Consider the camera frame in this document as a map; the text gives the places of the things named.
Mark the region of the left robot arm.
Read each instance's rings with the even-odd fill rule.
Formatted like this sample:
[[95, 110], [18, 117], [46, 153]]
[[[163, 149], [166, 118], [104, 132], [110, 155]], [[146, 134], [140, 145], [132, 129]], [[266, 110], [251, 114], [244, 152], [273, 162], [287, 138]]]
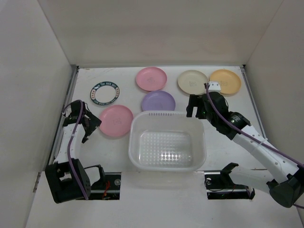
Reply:
[[101, 165], [85, 168], [79, 160], [81, 145], [102, 123], [85, 105], [85, 102], [75, 100], [64, 108], [63, 137], [59, 152], [53, 163], [45, 169], [53, 200], [57, 204], [88, 200], [92, 185], [101, 188], [107, 181]]

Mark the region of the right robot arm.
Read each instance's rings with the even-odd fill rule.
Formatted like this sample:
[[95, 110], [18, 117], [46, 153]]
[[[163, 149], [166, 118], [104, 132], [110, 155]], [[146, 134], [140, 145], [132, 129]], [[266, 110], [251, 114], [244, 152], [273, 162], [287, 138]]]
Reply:
[[243, 185], [268, 193], [279, 205], [290, 208], [304, 193], [304, 166], [284, 155], [263, 138], [250, 121], [238, 112], [229, 111], [224, 96], [218, 92], [190, 95], [187, 117], [208, 120], [216, 130], [249, 152], [264, 170], [251, 170], [229, 163], [220, 171], [224, 188]]

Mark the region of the white plate green rim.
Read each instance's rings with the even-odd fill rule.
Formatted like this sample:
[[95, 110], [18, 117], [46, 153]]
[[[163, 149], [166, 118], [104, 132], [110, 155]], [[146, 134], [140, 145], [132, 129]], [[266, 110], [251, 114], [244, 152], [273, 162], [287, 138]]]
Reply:
[[117, 100], [120, 95], [119, 86], [110, 81], [103, 81], [91, 89], [91, 101], [100, 106], [110, 105]]

